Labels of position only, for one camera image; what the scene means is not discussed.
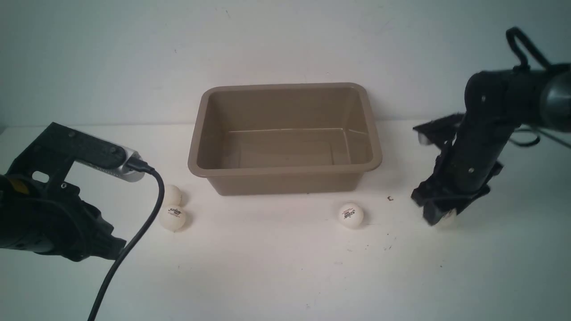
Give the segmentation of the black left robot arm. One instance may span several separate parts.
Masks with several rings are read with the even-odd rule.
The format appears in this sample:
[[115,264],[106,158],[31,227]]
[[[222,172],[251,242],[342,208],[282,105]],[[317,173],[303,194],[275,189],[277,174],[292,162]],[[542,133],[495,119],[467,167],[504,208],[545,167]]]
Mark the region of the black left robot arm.
[[126,241],[112,235],[101,211],[66,181],[75,162],[122,177],[126,148],[52,123],[1,176],[1,247],[79,262],[114,260]]

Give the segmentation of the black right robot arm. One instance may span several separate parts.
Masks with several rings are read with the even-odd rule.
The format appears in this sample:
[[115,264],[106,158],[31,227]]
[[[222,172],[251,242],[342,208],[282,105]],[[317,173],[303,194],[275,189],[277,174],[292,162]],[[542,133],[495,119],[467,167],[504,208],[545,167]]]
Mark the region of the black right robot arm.
[[464,103],[463,113],[414,127],[421,144],[440,149],[432,175],[411,195],[431,226],[490,192],[502,170],[498,157],[520,126],[570,132],[570,65],[476,73]]

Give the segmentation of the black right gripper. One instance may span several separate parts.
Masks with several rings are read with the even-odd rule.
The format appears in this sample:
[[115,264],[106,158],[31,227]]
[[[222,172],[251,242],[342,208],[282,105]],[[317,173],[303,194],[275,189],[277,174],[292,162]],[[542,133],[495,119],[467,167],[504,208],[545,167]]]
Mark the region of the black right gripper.
[[501,170],[497,159],[504,146],[503,129],[457,131],[441,149],[432,175],[412,192],[426,223],[435,226],[448,211],[463,211],[489,193],[487,182]]

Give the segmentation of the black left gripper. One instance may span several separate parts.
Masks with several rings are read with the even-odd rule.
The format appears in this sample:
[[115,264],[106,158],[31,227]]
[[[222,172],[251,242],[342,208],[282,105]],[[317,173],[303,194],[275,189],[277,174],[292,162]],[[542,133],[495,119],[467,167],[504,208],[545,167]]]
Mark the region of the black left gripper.
[[74,262],[116,259],[126,240],[112,236],[113,226],[66,177],[77,160],[110,170],[126,159],[117,144],[51,123],[1,175],[1,248]]

